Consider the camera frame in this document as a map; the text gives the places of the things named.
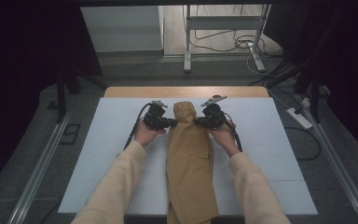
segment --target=khaki garment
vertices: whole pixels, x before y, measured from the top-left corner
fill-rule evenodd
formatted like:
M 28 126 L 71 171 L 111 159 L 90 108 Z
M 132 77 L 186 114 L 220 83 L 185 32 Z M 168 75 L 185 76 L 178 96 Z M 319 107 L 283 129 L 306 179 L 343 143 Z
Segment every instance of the khaki garment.
M 210 223 L 219 215 L 213 191 L 213 148 L 209 135 L 194 123 L 190 102 L 173 107 L 176 127 L 169 133 L 167 189 L 168 224 Z

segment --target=person's arm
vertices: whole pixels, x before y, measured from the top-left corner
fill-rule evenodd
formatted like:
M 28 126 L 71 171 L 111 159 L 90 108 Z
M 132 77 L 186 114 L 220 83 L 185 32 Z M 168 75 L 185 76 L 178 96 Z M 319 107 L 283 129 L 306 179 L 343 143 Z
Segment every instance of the person's arm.
M 145 145 L 165 131 L 150 131 L 139 121 L 134 141 L 112 162 L 72 223 L 123 223 L 145 160 Z
M 246 223 L 290 223 L 269 181 L 260 168 L 251 162 L 249 156 L 240 152 L 228 126 L 224 124 L 217 130 L 207 130 L 207 132 L 230 157 L 228 167 L 234 174 L 234 187 Z

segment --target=power strip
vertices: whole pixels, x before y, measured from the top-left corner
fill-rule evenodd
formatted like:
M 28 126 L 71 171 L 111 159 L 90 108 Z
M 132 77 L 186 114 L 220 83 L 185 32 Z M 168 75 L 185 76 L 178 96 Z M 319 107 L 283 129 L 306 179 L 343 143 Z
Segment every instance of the power strip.
M 301 125 L 303 129 L 305 130 L 310 129 L 312 127 L 312 124 L 307 119 L 305 119 L 301 114 L 296 114 L 295 111 L 296 110 L 294 108 L 290 108 L 286 110 L 286 112 L 290 115 L 290 117 L 292 117 L 295 121 L 297 121 L 297 123 Z

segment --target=beige sleeve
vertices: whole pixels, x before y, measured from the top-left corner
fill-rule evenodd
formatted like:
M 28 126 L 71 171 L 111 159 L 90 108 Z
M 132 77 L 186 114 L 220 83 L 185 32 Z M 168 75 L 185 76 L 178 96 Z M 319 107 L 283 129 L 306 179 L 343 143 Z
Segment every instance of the beige sleeve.
M 234 187 L 247 224 L 290 223 L 269 181 L 246 153 L 237 153 L 228 162 Z
M 142 145 L 132 141 L 109 166 L 72 223 L 123 223 L 145 156 Z

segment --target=trousers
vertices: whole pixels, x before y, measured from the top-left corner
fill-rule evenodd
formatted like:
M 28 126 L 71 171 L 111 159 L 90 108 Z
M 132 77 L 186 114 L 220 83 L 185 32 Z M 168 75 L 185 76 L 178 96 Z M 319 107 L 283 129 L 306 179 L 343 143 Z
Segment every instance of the trousers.
M 178 123 L 168 137 L 168 224 L 210 223 L 219 215 L 213 191 L 213 148 L 209 135 L 194 123 L 190 102 L 173 106 Z

